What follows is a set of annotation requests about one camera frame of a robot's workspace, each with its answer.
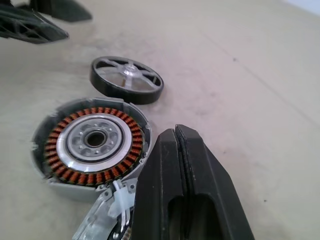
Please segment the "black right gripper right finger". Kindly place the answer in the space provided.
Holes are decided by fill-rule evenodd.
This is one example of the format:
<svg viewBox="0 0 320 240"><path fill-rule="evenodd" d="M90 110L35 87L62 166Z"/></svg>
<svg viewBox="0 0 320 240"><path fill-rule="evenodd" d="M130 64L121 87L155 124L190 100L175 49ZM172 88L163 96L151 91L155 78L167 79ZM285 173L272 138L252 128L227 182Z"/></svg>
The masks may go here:
<svg viewBox="0 0 320 240"><path fill-rule="evenodd" d="M255 240L230 175L200 134L182 124L175 134L187 195L185 240Z"/></svg>

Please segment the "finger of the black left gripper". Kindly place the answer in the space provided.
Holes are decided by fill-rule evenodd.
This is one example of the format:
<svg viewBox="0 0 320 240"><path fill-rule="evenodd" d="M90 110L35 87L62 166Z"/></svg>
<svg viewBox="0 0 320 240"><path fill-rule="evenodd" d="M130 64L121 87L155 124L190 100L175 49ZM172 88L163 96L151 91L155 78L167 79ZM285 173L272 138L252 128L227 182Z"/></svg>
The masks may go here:
<svg viewBox="0 0 320 240"><path fill-rule="evenodd" d="M31 44L65 40L69 34L34 10L0 4L0 38Z"/></svg>
<svg viewBox="0 0 320 240"><path fill-rule="evenodd" d="M65 22L92 19L91 13L76 0L30 0L29 6L39 13Z"/></svg>

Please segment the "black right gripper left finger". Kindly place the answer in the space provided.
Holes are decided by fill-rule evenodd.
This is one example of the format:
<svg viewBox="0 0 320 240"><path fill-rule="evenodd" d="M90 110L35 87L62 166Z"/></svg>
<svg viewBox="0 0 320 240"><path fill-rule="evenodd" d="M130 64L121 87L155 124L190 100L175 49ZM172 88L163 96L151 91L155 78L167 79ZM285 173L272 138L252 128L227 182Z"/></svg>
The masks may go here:
<svg viewBox="0 0 320 240"><path fill-rule="evenodd" d="M137 180L131 240L182 240L178 145L173 129L157 137Z"/></svg>

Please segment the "black silver spoked rotor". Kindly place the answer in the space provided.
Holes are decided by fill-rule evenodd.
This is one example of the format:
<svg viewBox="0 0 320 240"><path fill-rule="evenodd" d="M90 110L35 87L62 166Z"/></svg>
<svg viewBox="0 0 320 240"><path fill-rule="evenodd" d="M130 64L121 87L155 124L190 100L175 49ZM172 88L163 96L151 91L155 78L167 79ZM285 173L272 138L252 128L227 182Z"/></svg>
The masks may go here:
<svg viewBox="0 0 320 240"><path fill-rule="evenodd" d="M152 68L120 56L94 59L90 66L90 82L101 94L136 105L156 102L165 86Z"/></svg>

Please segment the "grey motor housing copper windings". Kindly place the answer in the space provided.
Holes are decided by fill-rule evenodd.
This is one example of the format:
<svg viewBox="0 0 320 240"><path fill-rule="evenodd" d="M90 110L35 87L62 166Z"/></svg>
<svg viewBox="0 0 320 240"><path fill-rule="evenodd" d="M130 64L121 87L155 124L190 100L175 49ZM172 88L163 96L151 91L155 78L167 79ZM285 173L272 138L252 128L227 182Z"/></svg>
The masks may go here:
<svg viewBox="0 0 320 240"><path fill-rule="evenodd" d="M152 128L133 103L83 97L46 116L32 144L32 161L56 193L91 202L113 181L139 176L152 149Z"/></svg>

